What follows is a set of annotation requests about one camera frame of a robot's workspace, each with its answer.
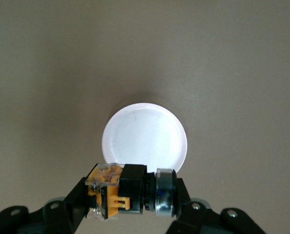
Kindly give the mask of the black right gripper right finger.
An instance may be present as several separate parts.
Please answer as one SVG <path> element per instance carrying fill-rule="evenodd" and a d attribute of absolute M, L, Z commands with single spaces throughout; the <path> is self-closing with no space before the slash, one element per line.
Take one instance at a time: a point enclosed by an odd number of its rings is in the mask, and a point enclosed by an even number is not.
<path fill-rule="evenodd" d="M 219 214 L 201 199 L 191 199 L 182 179 L 176 181 L 176 220 L 166 234 L 266 234 L 243 210 L 224 208 Z"/>

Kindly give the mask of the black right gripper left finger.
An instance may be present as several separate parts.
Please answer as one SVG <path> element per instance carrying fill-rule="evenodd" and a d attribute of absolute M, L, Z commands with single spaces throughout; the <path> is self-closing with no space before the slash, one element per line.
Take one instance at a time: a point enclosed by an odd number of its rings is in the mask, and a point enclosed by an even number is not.
<path fill-rule="evenodd" d="M 0 212 L 0 234 L 75 234 L 87 215 L 90 199 L 83 177 L 63 199 L 55 199 L 34 212 L 10 206 Z"/>

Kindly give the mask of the orange push-button switch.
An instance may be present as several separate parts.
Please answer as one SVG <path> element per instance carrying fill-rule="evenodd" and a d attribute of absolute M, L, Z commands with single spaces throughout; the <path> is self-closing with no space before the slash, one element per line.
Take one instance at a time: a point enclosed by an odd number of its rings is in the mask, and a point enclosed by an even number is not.
<path fill-rule="evenodd" d="M 176 172 L 148 172 L 146 165 L 98 163 L 88 174 L 88 210 L 96 218 L 114 219 L 119 213 L 157 216 L 176 213 Z"/>

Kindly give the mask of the white round plate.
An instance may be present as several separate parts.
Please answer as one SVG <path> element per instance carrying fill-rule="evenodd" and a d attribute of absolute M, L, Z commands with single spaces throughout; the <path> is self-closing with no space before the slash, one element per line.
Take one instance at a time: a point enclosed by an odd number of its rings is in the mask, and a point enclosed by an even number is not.
<path fill-rule="evenodd" d="M 188 149 L 183 125 L 166 108 L 135 103 L 117 111 L 107 122 L 101 140 L 105 162 L 146 165 L 179 172 Z"/>

